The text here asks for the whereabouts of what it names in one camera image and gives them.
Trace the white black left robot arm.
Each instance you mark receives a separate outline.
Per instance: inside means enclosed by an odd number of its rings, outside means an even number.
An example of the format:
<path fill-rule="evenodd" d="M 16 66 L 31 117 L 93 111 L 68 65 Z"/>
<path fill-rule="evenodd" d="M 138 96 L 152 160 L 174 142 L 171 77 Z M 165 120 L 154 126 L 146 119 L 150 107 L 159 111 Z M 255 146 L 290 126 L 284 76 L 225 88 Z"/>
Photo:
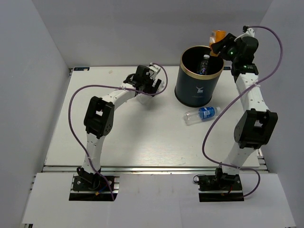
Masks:
<path fill-rule="evenodd" d="M 83 148 L 86 156 L 82 166 L 77 168 L 78 175 L 89 189 L 94 190 L 100 185 L 101 152 L 105 137 L 112 130 L 115 110 L 136 96 L 140 97 L 141 103 L 146 103 L 158 94 L 165 87 L 164 82 L 156 78 L 160 70 L 156 64 L 139 65 L 120 87 L 113 87 L 113 92 L 90 99 L 84 118 L 86 146 Z"/>

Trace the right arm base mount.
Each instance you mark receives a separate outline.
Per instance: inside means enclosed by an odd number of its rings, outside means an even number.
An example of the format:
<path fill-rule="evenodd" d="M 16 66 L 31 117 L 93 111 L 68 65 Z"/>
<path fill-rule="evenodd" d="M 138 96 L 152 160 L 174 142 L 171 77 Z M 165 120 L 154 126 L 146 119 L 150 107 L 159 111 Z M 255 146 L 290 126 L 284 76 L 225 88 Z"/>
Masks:
<path fill-rule="evenodd" d="M 199 202 L 244 201 L 240 176 L 234 180 L 223 180 L 216 175 L 195 175 L 193 183 L 198 185 Z"/>

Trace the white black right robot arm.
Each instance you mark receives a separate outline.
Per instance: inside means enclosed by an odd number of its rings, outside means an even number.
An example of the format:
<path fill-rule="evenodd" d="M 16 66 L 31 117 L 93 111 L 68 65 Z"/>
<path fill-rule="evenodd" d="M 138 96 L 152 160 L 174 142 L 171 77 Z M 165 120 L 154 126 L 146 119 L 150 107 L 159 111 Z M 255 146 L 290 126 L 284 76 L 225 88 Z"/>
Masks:
<path fill-rule="evenodd" d="M 231 74 L 244 110 L 234 129 L 235 143 L 223 164 L 216 169 L 215 185 L 224 190 L 237 180 L 247 158 L 269 142 L 278 115 L 269 110 L 257 84 L 258 69 L 253 59 L 258 40 L 254 35 L 245 33 L 236 37 L 229 33 L 211 48 L 222 59 L 231 61 Z"/>

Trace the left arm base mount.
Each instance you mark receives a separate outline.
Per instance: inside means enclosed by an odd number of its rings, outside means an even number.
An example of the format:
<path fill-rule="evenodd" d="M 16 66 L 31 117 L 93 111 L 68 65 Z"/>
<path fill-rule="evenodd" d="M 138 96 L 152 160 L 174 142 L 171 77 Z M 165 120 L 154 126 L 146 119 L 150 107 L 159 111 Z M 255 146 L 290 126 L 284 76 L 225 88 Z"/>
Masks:
<path fill-rule="evenodd" d="M 69 201 L 110 202 L 113 201 L 110 189 L 103 178 L 91 185 L 83 178 L 74 176 L 72 179 Z"/>

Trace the orange plastic bottle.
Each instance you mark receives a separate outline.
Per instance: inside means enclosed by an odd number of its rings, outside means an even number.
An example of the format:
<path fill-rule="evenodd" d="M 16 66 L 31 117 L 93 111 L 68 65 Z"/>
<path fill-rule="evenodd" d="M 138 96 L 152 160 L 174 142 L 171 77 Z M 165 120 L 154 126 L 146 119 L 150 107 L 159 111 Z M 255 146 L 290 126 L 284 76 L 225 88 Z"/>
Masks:
<path fill-rule="evenodd" d="M 226 36 L 226 31 L 224 30 L 213 30 L 210 37 L 209 37 L 209 47 L 210 47 L 210 56 L 216 57 L 217 54 L 215 54 L 211 48 L 211 45 L 214 43 L 217 43 L 221 41 Z"/>

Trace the small bottle green-blue label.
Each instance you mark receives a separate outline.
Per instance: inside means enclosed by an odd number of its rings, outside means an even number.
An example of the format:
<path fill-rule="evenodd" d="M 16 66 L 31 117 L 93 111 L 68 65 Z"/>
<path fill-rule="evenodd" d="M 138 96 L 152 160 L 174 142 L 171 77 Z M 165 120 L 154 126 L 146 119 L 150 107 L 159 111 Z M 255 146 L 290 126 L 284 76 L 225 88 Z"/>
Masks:
<path fill-rule="evenodd" d="M 156 84 L 157 84 L 157 82 L 154 82 L 153 85 L 152 85 L 153 88 L 157 87 L 157 90 L 155 92 L 152 92 L 152 94 L 160 92 L 164 88 L 164 82 L 163 81 L 161 81 L 159 83 L 159 85 L 156 85 Z M 148 104 L 152 98 L 153 98 L 153 96 L 144 95 L 144 94 L 138 94 L 136 96 L 137 101 L 140 102 L 141 104 Z"/>

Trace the clear bottle blue wrap label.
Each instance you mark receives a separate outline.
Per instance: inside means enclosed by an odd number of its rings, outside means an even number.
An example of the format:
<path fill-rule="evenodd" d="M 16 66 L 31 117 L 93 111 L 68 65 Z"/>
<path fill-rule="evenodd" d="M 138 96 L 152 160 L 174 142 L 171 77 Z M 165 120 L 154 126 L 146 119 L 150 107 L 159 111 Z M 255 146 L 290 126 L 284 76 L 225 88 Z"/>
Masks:
<path fill-rule="evenodd" d="M 186 112 L 183 120 L 186 125 L 198 124 L 220 114 L 220 107 L 201 107 L 196 111 Z"/>

